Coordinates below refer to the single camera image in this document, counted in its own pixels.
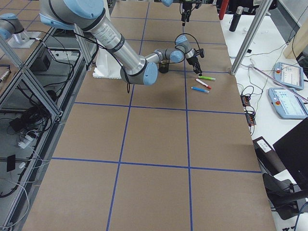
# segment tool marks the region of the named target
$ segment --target red object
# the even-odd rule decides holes
[[[220,11],[219,11],[219,19],[222,20],[223,16],[225,16],[225,12],[227,10],[229,4],[229,0],[223,0],[221,7],[220,7]]]

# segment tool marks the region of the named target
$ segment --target white wall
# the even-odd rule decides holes
[[[308,5],[308,0],[279,0],[285,9],[297,22],[302,12]],[[301,26],[308,19],[308,9],[304,12],[300,18],[298,24]]]

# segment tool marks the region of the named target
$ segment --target blue joint cap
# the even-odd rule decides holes
[[[183,52],[181,52],[181,51],[173,51],[173,52],[170,54],[170,60],[171,60],[173,63],[181,62],[183,59],[184,59],[184,54],[183,54]]]
[[[177,40],[175,40],[175,44],[180,44],[180,43],[183,43],[183,42],[185,42],[185,41],[187,41],[186,36],[185,36],[185,35],[180,35],[180,36],[177,38]]]
[[[9,31],[0,28],[0,36],[1,36],[2,38],[4,38],[4,40],[7,40],[7,39],[9,39],[9,38],[11,37],[11,34],[10,34]]]
[[[17,19],[17,16],[14,13],[4,13],[0,15],[1,19]]]
[[[39,15],[40,15],[40,20],[43,24],[63,30],[74,30],[74,25],[65,24],[63,22],[54,20],[53,18],[49,18],[41,13],[39,13]]]
[[[173,0],[162,0],[163,5],[169,7],[173,3]]]
[[[156,82],[157,75],[158,75],[158,70],[156,64],[153,62],[148,63],[143,75],[144,85],[154,84]]]
[[[64,0],[67,7],[82,18],[95,19],[104,9],[103,0]]]

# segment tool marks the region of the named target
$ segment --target blue marker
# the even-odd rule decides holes
[[[209,92],[210,92],[209,90],[204,90],[204,89],[196,88],[196,87],[192,87],[192,89],[193,89],[193,90],[200,91],[200,92],[204,92],[204,93],[209,93]]]

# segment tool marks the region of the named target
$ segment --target marker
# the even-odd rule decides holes
[[[207,89],[209,89],[209,90],[211,90],[211,89],[212,89],[212,87],[211,87],[211,86],[209,86],[209,85],[207,85],[206,83],[202,82],[202,81],[201,81],[201,80],[199,80],[198,78],[196,78],[196,81],[197,81],[198,83],[202,84],[203,86],[205,86]]]
[[[208,80],[216,80],[216,78],[212,78],[212,77],[207,77],[207,76],[199,76],[199,78],[202,78],[202,79],[208,79]]]
[[[196,91],[200,91],[200,92],[204,92],[204,93],[209,93],[210,91],[209,90],[204,90],[204,89],[201,89],[201,88],[196,88],[196,87],[191,87],[193,90],[196,90]]]

